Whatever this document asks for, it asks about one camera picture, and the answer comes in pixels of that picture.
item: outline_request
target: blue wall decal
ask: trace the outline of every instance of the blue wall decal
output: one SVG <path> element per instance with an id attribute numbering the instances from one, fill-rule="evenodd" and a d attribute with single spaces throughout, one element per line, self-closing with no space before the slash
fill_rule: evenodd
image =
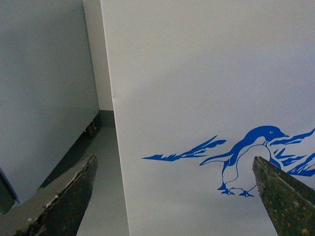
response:
<path id="1" fill-rule="evenodd" d="M 260 126 L 249 131 L 245 137 L 235 144 L 232 149 L 226 153 L 210 156 L 200 163 L 200 166 L 213 163 L 222 162 L 221 179 L 222 184 L 218 188 L 222 194 L 235 195 L 235 192 L 239 193 L 239 196 L 253 197 L 251 191 L 256 187 L 255 179 L 252 177 L 248 180 L 248 175 L 243 175 L 244 170 L 239 169 L 240 163 L 251 161 L 245 154 L 253 147 L 261 146 L 266 148 L 269 152 L 269 161 L 276 165 L 280 169 L 289 169 L 287 173 L 296 176 L 311 177 L 315 175 L 315 153 L 311 155 L 298 156 L 296 154 L 284 154 L 286 148 L 278 148 L 271 152 L 271 146 L 282 145 L 294 145 L 299 144 L 305 139 L 313 135 L 315 129 L 309 133 L 296 135 L 290 138 L 290 136 L 284 134 L 278 127 L 275 126 Z M 208 155 L 205 152 L 210 148 L 215 148 L 217 145 L 223 145 L 226 140 L 216 140 L 217 135 L 210 140 L 194 147 L 190 151 L 182 154 L 172 154 L 170 156 L 164 156 L 162 154 L 153 155 L 150 157 L 144 157 L 143 159 L 158 160 L 158 161 L 176 161 L 181 158 L 200 158 Z M 247 177 L 246 181 L 242 180 L 242 176 Z"/>

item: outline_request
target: penguin foot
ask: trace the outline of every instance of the penguin foot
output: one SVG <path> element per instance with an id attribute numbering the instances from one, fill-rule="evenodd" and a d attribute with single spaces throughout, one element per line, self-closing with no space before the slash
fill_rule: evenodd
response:
<path id="1" fill-rule="evenodd" d="M 244 196 L 244 197 L 254 197 L 253 194 L 250 194 L 248 191 L 243 190 L 243 192 L 239 196 Z"/>
<path id="2" fill-rule="evenodd" d="M 227 194 L 227 195 L 235 195 L 235 193 L 233 193 L 232 191 L 225 189 L 223 192 L 221 192 L 221 194 Z"/>
<path id="3" fill-rule="evenodd" d="M 221 187 L 218 190 L 227 190 L 225 183 L 222 183 Z"/>

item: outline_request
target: white panel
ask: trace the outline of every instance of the white panel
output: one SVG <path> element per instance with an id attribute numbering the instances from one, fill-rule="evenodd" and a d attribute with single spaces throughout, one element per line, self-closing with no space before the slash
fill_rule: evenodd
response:
<path id="1" fill-rule="evenodd" d="M 102 11 L 130 235 L 277 235 L 251 165 L 312 165 L 315 2 L 103 0 Z"/>
<path id="2" fill-rule="evenodd" d="M 0 167 L 21 202 L 98 113 L 80 0 L 0 8 Z"/>

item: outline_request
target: gray wall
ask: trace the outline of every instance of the gray wall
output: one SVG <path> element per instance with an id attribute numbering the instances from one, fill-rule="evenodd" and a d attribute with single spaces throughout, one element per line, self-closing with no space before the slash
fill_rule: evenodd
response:
<path id="1" fill-rule="evenodd" d="M 27 200 L 98 113 L 80 0 L 0 6 L 0 167 Z"/>
<path id="2" fill-rule="evenodd" d="M 100 0 L 83 0 L 100 110 L 113 110 Z"/>

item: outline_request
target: penguin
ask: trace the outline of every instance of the penguin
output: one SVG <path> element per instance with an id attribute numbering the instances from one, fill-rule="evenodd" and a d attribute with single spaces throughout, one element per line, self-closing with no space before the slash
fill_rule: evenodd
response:
<path id="1" fill-rule="evenodd" d="M 235 181 L 238 176 L 238 170 L 237 170 L 237 164 L 239 161 L 239 158 L 241 156 L 243 156 L 244 153 L 240 153 L 242 150 L 249 150 L 251 147 L 253 147 L 255 141 L 260 138 L 263 137 L 265 139 L 265 142 L 263 144 L 260 144 L 261 146 L 265 146 L 267 145 L 268 142 L 276 139 L 276 138 L 283 138 L 283 137 L 289 137 L 288 135 L 284 134 L 279 128 L 275 127 L 275 126 L 260 126 L 257 128 L 252 129 L 250 132 L 248 132 L 245 137 L 239 141 L 237 144 L 234 145 L 234 147 L 227 153 L 221 154 L 221 155 L 217 155 L 217 156 L 213 156 L 213 157 L 209 157 L 206 160 L 204 160 L 200 166 L 211 163 L 211 162 L 215 162 L 215 161 L 220 161 L 223 162 L 223 168 L 222 168 L 222 185 L 220 188 L 218 188 L 218 190 L 222 190 L 224 194 L 230 195 L 230 194 L 234 194 L 231 189 L 240 189 L 242 190 L 242 193 L 240 194 L 240 196 L 253 196 L 249 193 L 249 191 L 251 191 L 255 186 L 253 186 L 251 189 L 243 189 L 243 188 L 236 188 L 236 187 L 232 187 L 230 189 L 228 189 L 226 187 L 226 184 L 229 182 L 233 182 Z M 224 178 L 224 171 L 226 170 L 227 167 L 231 167 L 236 165 L 236 167 L 233 167 L 234 171 L 236 171 L 236 178 L 232 178 L 229 181 L 225 181 Z"/>

